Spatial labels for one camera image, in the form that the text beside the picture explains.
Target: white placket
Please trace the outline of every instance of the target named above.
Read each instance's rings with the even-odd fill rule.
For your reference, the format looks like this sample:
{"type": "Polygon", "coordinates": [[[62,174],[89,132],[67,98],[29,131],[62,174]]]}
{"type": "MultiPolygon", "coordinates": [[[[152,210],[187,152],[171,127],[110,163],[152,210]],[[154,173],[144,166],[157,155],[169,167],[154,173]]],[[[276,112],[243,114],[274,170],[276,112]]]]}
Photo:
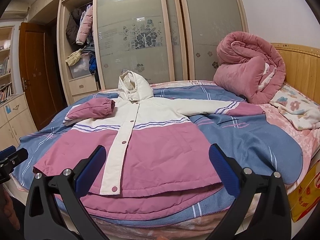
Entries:
{"type": "Polygon", "coordinates": [[[119,195],[125,152],[136,122],[140,102],[133,102],[109,150],[100,195],[119,195]]]}

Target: air conditioner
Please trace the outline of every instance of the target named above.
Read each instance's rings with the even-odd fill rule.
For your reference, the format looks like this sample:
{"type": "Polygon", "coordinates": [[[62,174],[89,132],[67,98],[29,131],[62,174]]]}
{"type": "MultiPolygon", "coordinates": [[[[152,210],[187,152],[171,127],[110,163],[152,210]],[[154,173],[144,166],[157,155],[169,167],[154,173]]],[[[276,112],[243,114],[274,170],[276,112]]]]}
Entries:
{"type": "Polygon", "coordinates": [[[0,19],[23,19],[27,16],[29,9],[30,7],[27,2],[11,1],[0,19]]]}

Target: sliding door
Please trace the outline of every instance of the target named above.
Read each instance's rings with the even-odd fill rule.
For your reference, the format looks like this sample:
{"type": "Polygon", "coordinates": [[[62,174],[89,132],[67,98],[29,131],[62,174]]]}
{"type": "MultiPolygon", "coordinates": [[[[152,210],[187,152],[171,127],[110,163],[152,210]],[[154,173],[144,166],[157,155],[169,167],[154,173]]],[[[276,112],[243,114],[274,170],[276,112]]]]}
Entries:
{"type": "Polygon", "coordinates": [[[187,34],[190,79],[212,80],[217,45],[234,31],[247,31],[241,0],[181,0],[187,34]]]}
{"type": "Polygon", "coordinates": [[[95,7],[103,89],[117,88],[126,70],[150,84],[183,78],[174,0],[96,0],[95,7]]]}

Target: glass panel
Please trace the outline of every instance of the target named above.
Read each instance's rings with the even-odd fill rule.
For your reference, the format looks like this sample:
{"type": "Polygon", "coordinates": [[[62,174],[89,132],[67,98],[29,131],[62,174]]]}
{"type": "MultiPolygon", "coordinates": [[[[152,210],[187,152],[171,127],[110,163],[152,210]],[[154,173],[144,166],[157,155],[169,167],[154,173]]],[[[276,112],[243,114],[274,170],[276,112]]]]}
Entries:
{"type": "Polygon", "coordinates": [[[106,89],[125,70],[150,84],[170,81],[161,0],[97,0],[97,23],[106,89]]]}
{"type": "Polygon", "coordinates": [[[236,0],[187,0],[196,80],[212,80],[218,67],[217,46],[228,34],[242,31],[236,0]]]}
{"type": "Polygon", "coordinates": [[[166,3],[167,3],[170,32],[171,32],[171,43],[172,43],[173,63],[174,63],[174,79],[183,80],[180,35],[179,35],[176,5],[174,0],[166,0],[166,3]]]}

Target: blue sticker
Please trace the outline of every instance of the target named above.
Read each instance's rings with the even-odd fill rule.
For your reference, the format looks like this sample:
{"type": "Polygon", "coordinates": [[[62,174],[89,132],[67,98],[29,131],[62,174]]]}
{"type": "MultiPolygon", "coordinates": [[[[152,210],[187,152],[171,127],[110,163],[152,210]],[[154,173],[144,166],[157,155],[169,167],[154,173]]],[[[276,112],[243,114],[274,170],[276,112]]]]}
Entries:
{"type": "Polygon", "coordinates": [[[5,110],[7,111],[7,114],[10,114],[10,113],[11,113],[11,108],[10,108],[10,106],[5,106],[5,110]]]}

